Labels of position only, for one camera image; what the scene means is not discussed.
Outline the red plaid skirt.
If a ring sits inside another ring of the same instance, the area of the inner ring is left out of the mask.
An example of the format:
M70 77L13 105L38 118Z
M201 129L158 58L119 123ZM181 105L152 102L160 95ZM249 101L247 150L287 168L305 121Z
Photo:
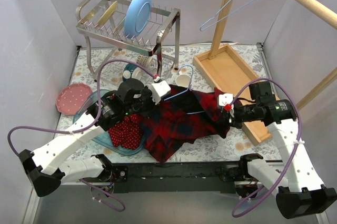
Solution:
M144 147L159 162L166 162L186 142L193 144L198 138L218 135L215 123L222 111L217 107L217 98L224 93L217 88L210 93L192 91L205 113L187 115L175 107L161 107L159 103L140 123Z

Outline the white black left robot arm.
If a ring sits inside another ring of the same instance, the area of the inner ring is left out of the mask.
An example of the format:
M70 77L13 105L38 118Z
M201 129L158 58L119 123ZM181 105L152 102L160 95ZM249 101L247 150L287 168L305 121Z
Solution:
M67 161L68 157L126 116L144 115L152 110L161 101L158 86L158 83L144 86L137 79L127 80L118 90L106 93L90 105L68 128L69 134L58 136L33 151L23 150L19 159L37 195L47 196L61 184L82 178L110 180L113 165L104 154L76 161Z

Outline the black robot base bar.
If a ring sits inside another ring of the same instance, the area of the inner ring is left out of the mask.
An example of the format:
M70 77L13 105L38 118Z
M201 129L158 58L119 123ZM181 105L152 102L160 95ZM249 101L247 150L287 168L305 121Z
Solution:
M262 184L239 169L237 161L120 163L114 165L113 178L106 182L86 178L96 185L111 182L113 192L196 192L218 191L245 195Z

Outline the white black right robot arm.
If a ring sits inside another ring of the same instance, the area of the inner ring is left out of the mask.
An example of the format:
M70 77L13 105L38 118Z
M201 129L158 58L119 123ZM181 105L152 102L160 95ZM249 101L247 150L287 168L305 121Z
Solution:
M316 215L325 212L336 201L336 190L325 186L314 169L305 142L301 139L302 119L291 97L276 99L269 78L257 78L244 88L250 90L253 102L239 105L237 95L220 94L217 105L221 109L219 121L235 128L245 122L261 121L271 133L279 150L284 168L277 172L261 155L248 154L240 159L239 176L243 180L257 179L267 192L258 201L242 211L232 211L234 218L242 217L259 206L270 195L276 200L277 208L286 219Z

